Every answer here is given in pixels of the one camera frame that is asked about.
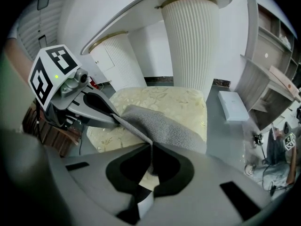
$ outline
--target white door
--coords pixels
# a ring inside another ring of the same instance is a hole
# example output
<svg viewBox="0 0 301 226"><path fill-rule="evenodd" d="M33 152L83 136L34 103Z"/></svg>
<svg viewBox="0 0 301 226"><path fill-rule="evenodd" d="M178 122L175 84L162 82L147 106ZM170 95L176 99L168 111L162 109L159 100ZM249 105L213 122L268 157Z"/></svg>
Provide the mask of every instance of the white door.
<svg viewBox="0 0 301 226"><path fill-rule="evenodd" d="M107 51L103 44L97 45L90 53L92 58L94 59L95 63L97 64L98 68L101 72L105 72L108 69L111 69L115 65L113 64L110 56L108 55Z"/></svg>
<svg viewBox="0 0 301 226"><path fill-rule="evenodd" d="M116 91L127 86L117 67L113 67L103 72L103 74Z"/></svg>

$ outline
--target black slot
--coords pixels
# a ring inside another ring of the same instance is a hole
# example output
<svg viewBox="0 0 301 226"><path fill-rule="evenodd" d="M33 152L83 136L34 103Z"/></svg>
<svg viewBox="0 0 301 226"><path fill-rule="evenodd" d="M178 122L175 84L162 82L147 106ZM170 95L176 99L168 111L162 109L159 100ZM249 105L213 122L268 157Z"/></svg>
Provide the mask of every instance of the black slot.
<svg viewBox="0 0 301 226"><path fill-rule="evenodd" d="M76 105L79 105L79 103L75 100L72 101L72 103L76 104Z"/></svg>
<svg viewBox="0 0 301 226"><path fill-rule="evenodd" d="M84 168L89 166L89 164L87 162L79 162L79 163L75 163L75 164L71 164L71 165L67 165L66 169L68 171L72 171L72 170L76 170L76 169L80 169L80 168Z"/></svg>
<svg viewBox="0 0 301 226"><path fill-rule="evenodd" d="M260 212L260 208L234 182L220 184L220 187L243 220L248 220Z"/></svg>

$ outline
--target person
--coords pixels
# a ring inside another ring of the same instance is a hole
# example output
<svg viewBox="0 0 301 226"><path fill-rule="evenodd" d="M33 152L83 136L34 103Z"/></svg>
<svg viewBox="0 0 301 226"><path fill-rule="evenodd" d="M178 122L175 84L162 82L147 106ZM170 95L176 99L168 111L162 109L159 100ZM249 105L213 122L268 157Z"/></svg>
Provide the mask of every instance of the person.
<svg viewBox="0 0 301 226"><path fill-rule="evenodd" d="M31 61L19 47L17 42L17 29L19 26L19 20L17 20L12 26L7 40L4 45L4 51L11 62L13 68L20 75L21 79L28 85L28 77L32 69L33 61Z"/></svg>
<svg viewBox="0 0 301 226"><path fill-rule="evenodd" d="M272 129L269 132L268 157L265 165L255 166L247 164L245 173L260 184L264 190L284 189L292 185L300 174L301 127L292 129L296 136L296 145L289 151L283 146L284 132L276 129L276 140Z"/></svg>

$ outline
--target white shelf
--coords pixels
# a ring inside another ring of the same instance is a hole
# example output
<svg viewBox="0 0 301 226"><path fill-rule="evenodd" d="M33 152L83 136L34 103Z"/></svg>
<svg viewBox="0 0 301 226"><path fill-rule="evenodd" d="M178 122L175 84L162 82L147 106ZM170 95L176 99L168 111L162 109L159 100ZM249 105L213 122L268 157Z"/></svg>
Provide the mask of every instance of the white shelf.
<svg viewBox="0 0 301 226"><path fill-rule="evenodd" d="M256 104L253 106L253 110L268 112L266 109L267 103L261 99L259 99Z"/></svg>
<svg viewBox="0 0 301 226"><path fill-rule="evenodd" d="M291 61L292 61L293 64L298 66L297 62L293 58L291 58Z"/></svg>
<svg viewBox="0 0 301 226"><path fill-rule="evenodd" d="M292 94L288 91L288 89L284 86L283 83L281 83L281 81L275 76L273 75L268 69L266 69L265 67L255 63L254 61L252 61L251 59L245 57L244 55L241 55L244 59L246 59L247 61L250 62L250 64L256 66L257 68L259 68L268 78L269 78L269 83L268 83L268 87L276 92L278 92L279 94L283 95L284 97L288 98L289 100L293 101L294 97L292 96Z"/></svg>

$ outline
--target wooden cabinet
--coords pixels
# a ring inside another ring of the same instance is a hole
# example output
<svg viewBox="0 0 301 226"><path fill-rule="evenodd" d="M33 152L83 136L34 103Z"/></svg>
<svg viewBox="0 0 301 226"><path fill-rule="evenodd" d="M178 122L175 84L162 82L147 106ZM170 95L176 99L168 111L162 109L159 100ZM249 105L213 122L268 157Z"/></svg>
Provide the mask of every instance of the wooden cabinet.
<svg viewBox="0 0 301 226"><path fill-rule="evenodd" d="M236 92L259 130L284 120L294 100L292 94L270 71L274 66L289 80L296 74L300 47L291 31L256 0L248 0L249 33L246 66Z"/></svg>

